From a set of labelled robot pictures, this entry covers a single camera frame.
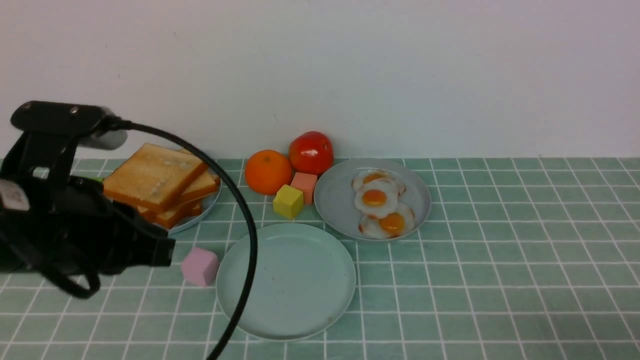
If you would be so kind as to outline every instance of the fried egg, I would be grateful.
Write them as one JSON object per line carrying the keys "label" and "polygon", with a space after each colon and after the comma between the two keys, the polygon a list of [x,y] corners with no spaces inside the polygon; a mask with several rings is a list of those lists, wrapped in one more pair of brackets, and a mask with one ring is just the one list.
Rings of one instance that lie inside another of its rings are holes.
{"label": "fried egg", "polygon": [[388,181],[393,181],[398,186],[399,194],[402,195],[406,191],[406,186],[404,185],[404,181],[400,180],[394,174],[390,172],[378,169],[378,168],[370,168],[368,170],[363,170],[353,178],[351,182],[351,187],[358,191],[364,184],[368,184],[371,181],[377,179],[387,179]]}
{"label": "fried egg", "polygon": [[381,219],[362,217],[358,229],[362,234],[374,239],[390,239],[406,234],[415,227],[413,210],[402,202],[395,212]]}
{"label": "fried egg", "polygon": [[398,187],[388,179],[373,180],[358,189],[354,205],[364,215],[383,218],[398,206]]}

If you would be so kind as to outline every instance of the red tomato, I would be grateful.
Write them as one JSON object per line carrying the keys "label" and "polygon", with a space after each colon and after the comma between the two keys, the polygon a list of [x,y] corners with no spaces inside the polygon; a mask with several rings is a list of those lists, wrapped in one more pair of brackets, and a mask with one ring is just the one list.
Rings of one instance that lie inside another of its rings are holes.
{"label": "red tomato", "polygon": [[320,175],[333,165],[333,146],[325,134],[309,131],[293,140],[289,160],[296,171]]}

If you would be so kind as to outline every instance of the stack of toast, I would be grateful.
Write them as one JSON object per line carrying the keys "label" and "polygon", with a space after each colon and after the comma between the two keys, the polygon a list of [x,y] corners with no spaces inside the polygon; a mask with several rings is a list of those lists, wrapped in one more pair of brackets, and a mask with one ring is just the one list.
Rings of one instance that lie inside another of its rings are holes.
{"label": "stack of toast", "polygon": [[202,213],[202,199],[218,191],[220,178],[186,150],[146,143],[103,181],[104,195],[134,206],[149,222],[171,229]]}

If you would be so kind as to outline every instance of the pink cube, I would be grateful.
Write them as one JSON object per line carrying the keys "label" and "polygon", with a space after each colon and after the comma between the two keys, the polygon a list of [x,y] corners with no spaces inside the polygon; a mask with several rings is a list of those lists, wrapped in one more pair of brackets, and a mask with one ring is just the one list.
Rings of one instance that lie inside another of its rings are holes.
{"label": "pink cube", "polygon": [[218,257],[211,251],[193,247],[180,266],[182,276],[202,288],[210,285],[218,273]]}
{"label": "pink cube", "polygon": [[314,188],[318,181],[317,175],[297,172],[291,181],[291,187],[300,190],[305,195],[305,204],[312,204],[314,201]]}

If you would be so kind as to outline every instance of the green tile countertop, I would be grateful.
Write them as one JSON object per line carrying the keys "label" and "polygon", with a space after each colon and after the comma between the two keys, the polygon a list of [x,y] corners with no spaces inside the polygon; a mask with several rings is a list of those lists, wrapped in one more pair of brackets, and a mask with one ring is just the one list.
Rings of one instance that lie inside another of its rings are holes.
{"label": "green tile countertop", "polygon": [[[223,359],[640,359],[639,158],[395,161],[429,186],[429,221],[394,243],[341,239],[358,288],[326,332],[270,343],[237,330]],[[74,173],[121,163],[79,160]],[[220,163],[244,185],[243,160]],[[241,189],[259,227],[282,221]],[[313,207],[296,221],[331,232]],[[206,221],[176,236],[173,266],[104,277],[90,300],[0,275],[0,359],[204,359],[227,319],[215,287],[185,284],[179,265],[193,246],[222,257],[245,233],[222,188]]]}

